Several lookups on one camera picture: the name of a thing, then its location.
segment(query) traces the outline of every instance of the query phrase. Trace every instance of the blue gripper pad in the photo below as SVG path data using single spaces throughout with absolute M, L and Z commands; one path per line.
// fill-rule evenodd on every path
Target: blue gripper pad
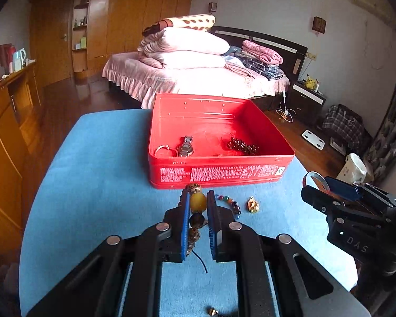
M 326 176 L 325 180 L 332 193 L 340 195 L 346 200 L 356 201 L 362 197 L 362 195 L 358 192 L 358 188 L 355 186 L 349 185 L 348 183 L 341 180 L 331 178 L 330 176 Z
M 207 218 L 211 255 L 213 256 L 213 260 L 216 260 L 217 233 L 219 230 L 221 230 L 221 226 L 213 190 L 207 193 Z
M 186 201 L 182 201 L 182 206 L 185 207 L 183 213 L 183 222 L 182 222 L 182 232 L 180 237 L 180 250 L 182 261 L 186 259 L 186 249 L 188 247 L 188 225 L 189 225 L 189 192 L 187 194 L 182 194 L 182 199 Z

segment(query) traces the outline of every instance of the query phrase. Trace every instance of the screw head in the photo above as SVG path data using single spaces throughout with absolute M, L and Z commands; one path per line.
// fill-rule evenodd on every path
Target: screw head
M 158 223 L 155 227 L 157 228 L 158 231 L 167 231 L 169 230 L 170 225 L 162 222 L 162 223 Z
M 116 235 L 112 235 L 107 237 L 106 242 L 108 245 L 116 245 L 120 242 L 120 237 Z
M 290 237 L 288 234 L 281 234 L 279 236 L 279 241 L 283 244 L 289 244 L 292 242 L 292 237 Z
M 229 224 L 229 228 L 231 228 L 234 231 L 239 231 L 242 228 L 242 224 L 239 223 L 238 221 L 233 221 Z

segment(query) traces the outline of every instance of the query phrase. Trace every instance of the das logo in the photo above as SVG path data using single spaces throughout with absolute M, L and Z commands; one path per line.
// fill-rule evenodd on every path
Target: das logo
M 355 241 L 353 237 L 349 236 L 349 238 L 346 241 L 347 244 L 351 244 L 355 249 L 358 249 L 362 251 L 363 253 L 366 253 L 368 250 L 367 245 L 362 245 L 359 241 Z

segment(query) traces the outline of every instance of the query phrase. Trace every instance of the blue table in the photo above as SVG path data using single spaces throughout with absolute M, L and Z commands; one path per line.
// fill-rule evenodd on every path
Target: blue table
M 22 316 L 109 235 L 141 234 L 178 203 L 181 190 L 157 190 L 148 182 L 151 111 L 88 114 L 79 119 L 56 154 L 35 198 L 23 236 L 19 291 Z M 242 208 L 240 221 L 261 235 L 288 233 L 346 289 L 357 281 L 355 262 L 326 240 L 325 216 L 300 197 L 306 171 L 295 158 L 276 183 L 214 188 Z M 252 215 L 250 196 L 261 205 Z M 206 316 L 215 306 L 237 308 L 235 264 L 211 260 L 208 228 L 182 264 L 165 263 L 161 316 Z

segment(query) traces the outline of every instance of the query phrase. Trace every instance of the red metal box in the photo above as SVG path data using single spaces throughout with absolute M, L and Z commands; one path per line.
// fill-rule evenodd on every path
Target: red metal box
M 176 157 L 185 136 L 194 152 Z M 230 150 L 231 137 L 257 144 L 259 156 Z M 156 188 L 246 185 L 279 180 L 295 156 L 283 135 L 251 100 L 157 94 L 148 146 L 150 182 Z

